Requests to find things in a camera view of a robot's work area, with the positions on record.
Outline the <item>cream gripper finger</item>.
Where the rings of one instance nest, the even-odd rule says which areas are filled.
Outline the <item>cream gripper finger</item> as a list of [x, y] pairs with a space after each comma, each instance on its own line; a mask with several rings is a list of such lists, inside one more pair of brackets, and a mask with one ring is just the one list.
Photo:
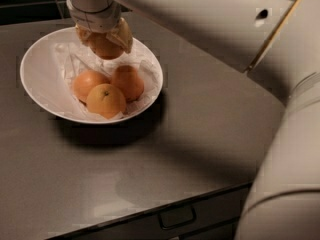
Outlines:
[[107, 32], [106, 38], [129, 54], [133, 46], [133, 36], [127, 21], [121, 17], [117, 25]]
[[82, 28], [79, 25], [75, 25], [75, 30], [76, 30], [76, 34], [77, 34], [79, 40], [81, 41], [81, 43], [83, 45], [87, 46], [89, 44], [89, 37], [91, 35], [91, 32], [85, 28]]

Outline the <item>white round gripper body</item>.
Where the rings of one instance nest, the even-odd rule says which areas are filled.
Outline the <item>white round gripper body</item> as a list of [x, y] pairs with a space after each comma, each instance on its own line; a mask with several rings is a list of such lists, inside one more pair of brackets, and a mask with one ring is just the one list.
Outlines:
[[114, 1], [97, 12], [77, 8], [71, 0], [67, 0], [66, 4], [73, 21], [79, 27], [95, 33], [110, 31], [118, 24], [121, 17], [121, 7]]

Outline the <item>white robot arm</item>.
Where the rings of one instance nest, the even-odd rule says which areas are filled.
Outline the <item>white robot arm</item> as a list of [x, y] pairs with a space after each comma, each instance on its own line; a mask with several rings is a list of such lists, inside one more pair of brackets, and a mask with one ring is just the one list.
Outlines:
[[286, 107], [235, 240], [320, 240], [320, 0], [67, 0], [103, 33], [139, 13], [272, 93]]

